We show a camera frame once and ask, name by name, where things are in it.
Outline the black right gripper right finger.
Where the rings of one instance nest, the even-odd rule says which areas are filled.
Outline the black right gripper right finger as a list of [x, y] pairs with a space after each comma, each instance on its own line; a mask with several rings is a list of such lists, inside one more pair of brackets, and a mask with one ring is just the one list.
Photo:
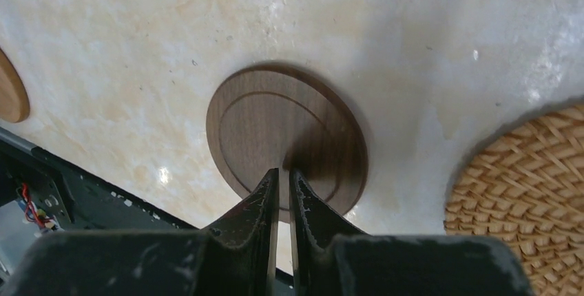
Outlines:
[[334, 238], [363, 235], [313, 190], [304, 174], [289, 172], [293, 278], [297, 295], [338, 295], [340, 274]]

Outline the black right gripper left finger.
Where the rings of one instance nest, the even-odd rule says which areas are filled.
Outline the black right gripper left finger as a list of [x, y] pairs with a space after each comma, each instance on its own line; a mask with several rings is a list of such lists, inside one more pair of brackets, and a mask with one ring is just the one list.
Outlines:
[[223, 216], [209, 236], [200, 272], [201, 295], [272, 295], [280, 212], [279, 169]]

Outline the dark walnut coaster front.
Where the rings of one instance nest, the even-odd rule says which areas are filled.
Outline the dark walnut coaster front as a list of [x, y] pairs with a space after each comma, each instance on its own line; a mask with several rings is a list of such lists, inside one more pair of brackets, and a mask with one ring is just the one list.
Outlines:
[[295, 169], [341, 214], [365, 189], [368, 150], [352, 111], [314, 74], [292, 65], [261, 63], [229, 76], [210, 100], [206, 132], [213, 161], [241, 198], [278, 169], [283, 222], [290, 220]]

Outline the woven rattan coaster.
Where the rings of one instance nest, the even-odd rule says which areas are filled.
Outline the woven rattan coaster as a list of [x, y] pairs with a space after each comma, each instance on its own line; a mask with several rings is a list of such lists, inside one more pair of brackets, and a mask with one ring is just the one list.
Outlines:
[[583, 106], [529, 120], [462, 169], [451, 235], [489, 235], [519, 257], [537, 295], [583, 294]]

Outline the light bamboo coaster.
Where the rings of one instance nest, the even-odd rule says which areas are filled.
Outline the light bamboo coaster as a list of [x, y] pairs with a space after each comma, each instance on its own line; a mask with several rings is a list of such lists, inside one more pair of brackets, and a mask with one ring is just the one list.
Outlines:
[[30, 102], [23, 82], [1, 50], [1, 120], [20, 123], [30, 115]]

